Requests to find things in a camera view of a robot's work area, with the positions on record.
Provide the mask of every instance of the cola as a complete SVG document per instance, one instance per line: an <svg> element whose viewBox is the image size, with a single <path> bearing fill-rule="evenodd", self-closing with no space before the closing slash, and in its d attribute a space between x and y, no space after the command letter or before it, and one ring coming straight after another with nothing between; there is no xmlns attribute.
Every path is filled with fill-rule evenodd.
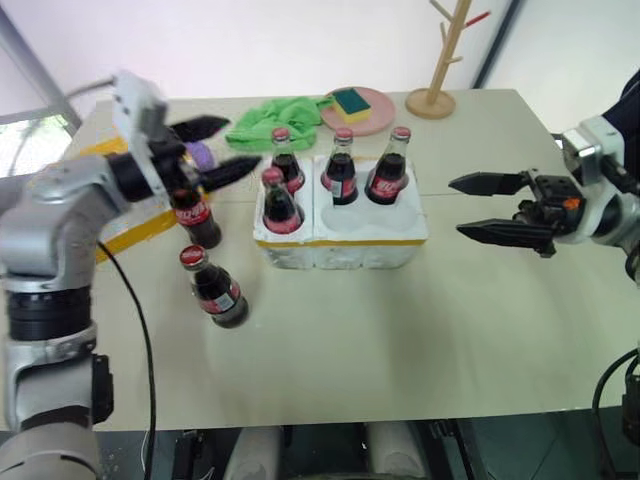
<svg viewBox="0 0 640 480"><path fill-rule="evenodd" d="M331 192L334 205L347 205L358 198L356 168L351 156L353 131L338 128L333 137L333 151L320 177L322 185Z"/></svg>
<svg viewBox="0 0 640 480"><path fill-rule="evenodd" d="M180 263L191 274L191 288L200 308L224 328L240 325L249 314L249 304L240 286L224 268L209 263L207 252L200 245L191 245L180 252Z"/></svg>
<svg viewBox="0 0 640 480"><path fill-rule="evenodd" d="M293 154L288 128L275 128L271 133L273 140L272 167L277 167L284 175L284 183L291 195L304 185L304 172L300 170L298 160Z"/></svg>
<svg viewBox="0 0 640 480"><path fill-rule="evenodd" d="M303 222L302 209L287 191L280 169L267 168L262 172L265 188L262 221L273 233L286 235L295 232Z"/></svg>
<svg viewBox="0 0 640 480"><path fill-rule="evenodd" d="M222 231L214 221L209 205L195 189L180 188L171 194L171 206L178 223L189 233L191 243L213 248L220 243Z"/></svg>
<svg viewBox="0 0 640 480"><path fill-rule="evenodd" d="M407 186L405 157L410 138L411 130L407 127L396 127L391 132L389 145L367 178L365 193L372 202L391 205Z"/></svg>

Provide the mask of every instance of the pink plate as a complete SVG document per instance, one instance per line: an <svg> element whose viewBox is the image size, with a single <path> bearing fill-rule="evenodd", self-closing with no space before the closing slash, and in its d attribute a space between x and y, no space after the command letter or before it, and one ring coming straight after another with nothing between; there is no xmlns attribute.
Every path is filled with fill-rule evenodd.
<svg viewBox="0 0 640 480"><path fill-rule="evenodd" d="M320 112L322 119L327 126L333 130L338 128L348 127L353 130L353 134L357 137L363 137L365 135L373 135L387 128L396 116L396 107L389 97L384 93L366 87L353 87L356 89L362 98L364 98L369 105L371 105L371 116L358 123L345 123L340 115L333 109L333 107L327 107Z"/></svg>

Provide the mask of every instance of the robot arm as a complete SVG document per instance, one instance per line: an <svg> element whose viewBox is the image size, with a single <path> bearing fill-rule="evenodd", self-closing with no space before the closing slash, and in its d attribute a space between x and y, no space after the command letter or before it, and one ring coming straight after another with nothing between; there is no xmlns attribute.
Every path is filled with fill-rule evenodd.
<svg viewBox="0 0 640 480"><path fill-rule="evenodd" d="M22 190L0 219L10 322L5 418L18 432L0 450L2 480L99 474L92 426L113 411L108 358L92 353L90 288L102 228L132 202L185 185L212 191L260 160L240 157L197 172L183 160L183 142L211 136L228 121L199 117L167 127L166 103L148 82L126 72L118 79L114 119L130 152L59 162L13 181L5 195L11 205Z"/></svg>
<svg viewBox="0 0 640 480"><path fill-rule="evenodd" d="M640 72L625 86L616 105L562 134L564 163L572 178L539 174L474 173L449 185L470 195L514 195L529 187L511 220L490 219L459 225L482 243L531 248L555 254L554 241L588 239L622 248L627 274L640 286Z"/></svg>

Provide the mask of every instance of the green cloth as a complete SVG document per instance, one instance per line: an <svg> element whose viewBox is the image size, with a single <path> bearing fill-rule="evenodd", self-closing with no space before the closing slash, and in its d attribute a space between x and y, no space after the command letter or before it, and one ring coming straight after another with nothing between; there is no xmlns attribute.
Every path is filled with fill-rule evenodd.
<svg viewBox="0 0 640 480"><path fill-rule="evenodd" d="M287 127L293 149L305 150L316 142L315 126L322 123L320 110L332 103L331 97L275 98L245 113L225 138L235 150L265 152L273 148L273 129Z"/></svg>

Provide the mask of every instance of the wooden stand base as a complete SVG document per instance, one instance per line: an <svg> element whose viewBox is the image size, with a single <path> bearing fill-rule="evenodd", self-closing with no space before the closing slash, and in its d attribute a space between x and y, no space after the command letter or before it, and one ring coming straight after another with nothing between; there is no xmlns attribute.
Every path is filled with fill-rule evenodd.
<svg viewBox="0 0 640 480"><path fill-rule="evenodd" d="M456 101L451 95L440 91L436 97L436 101L429 105L427 103L428 88L420 88L409 94L405 105L414 115L422 118L438 119L451 115L456 108Z"/></svg>

